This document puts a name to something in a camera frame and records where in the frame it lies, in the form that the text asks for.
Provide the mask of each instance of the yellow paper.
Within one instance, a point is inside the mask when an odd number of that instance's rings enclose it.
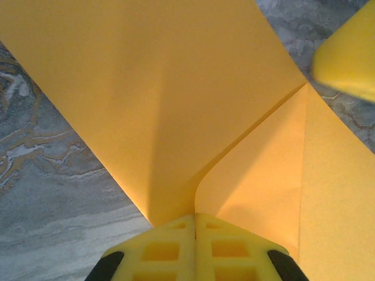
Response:
[[[310,86],[299,264],[314,280],[375,276],[375,157]]]
[[[196,281],[282,281],[267,252],[285,248],[207,214],[196,214]]]
[[[197,213],[214,215],[298,257],[304,86],[232,149],[198,186]]]
[[[374,157],[254,2],[3,0],[0,39],[154,225],[196,195],[311,280],[374,276]]]
[[[0,27],[154,225],[194,213],[207,171],[305,82],[249,0],[4,0]]]

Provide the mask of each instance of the gray marble countertop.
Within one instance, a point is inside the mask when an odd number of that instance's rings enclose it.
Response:
[[[257,2],[311,80],[316,48],[367,1]],[[375,104],[312,83],[375,152]],[[84,280],[151,226],[3,45],[0,97],[0,279]]]

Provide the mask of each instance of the orange paper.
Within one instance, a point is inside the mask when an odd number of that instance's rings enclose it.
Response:
[[[2,0],[0,39],[154,225],[197,211],[368,280],[375,159],[255,2]]]

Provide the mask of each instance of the yellow foam block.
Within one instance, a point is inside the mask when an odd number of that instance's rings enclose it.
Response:
[[[313,77],[375,101],[375,0],[370,0],[316,51]]]
[[[249,0],[3,0],[0,39],[154,225],[305,83]]]
[[[305,276],[285,248],[211,215],[196,214],[112,247],[86,281],[290,280],[284,276],[307,280],[297,278]]]
[[[195,216],[187,215],[110,248],[86,281],[194,279]]]
[[[204,177],[196,211],[215,215],[298,257],[308,86],[302,87]]]
[[[313,281],[374,276],[373,154],[253,1],[3,0],[0,39],[154,225],[196,203]]]
[[[271,241],[207,214],[196,214],[196,239],[195,280],[281,281],[267,252],[288,252]]]

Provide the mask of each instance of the square hole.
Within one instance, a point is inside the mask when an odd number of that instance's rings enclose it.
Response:
[[[179,222],[178,224],[172,226],[172,228],[176,228],[176,229],[183,229],[183,228],[185,228],[185,227],[186,227],[186,224],[185,224],[184,221]]]
[[[254,267],[217,266],[214,269],[215,281],[259,281]]]
[[[139,272],[132,281],[176,281],[176,272]]]
[[[211,243],[212,257],[249,257],[246,244],[241,240],[214,240]]]
[[[176,261],[180,252],[177,242],[151,242],[142,254],[142,261]]]
[[[221,227],[218,226],[217,224],[213,224],[212,222],[208,222],[208,223],[206,223],[206,228],[218,229],[218,228],[221,228]]]

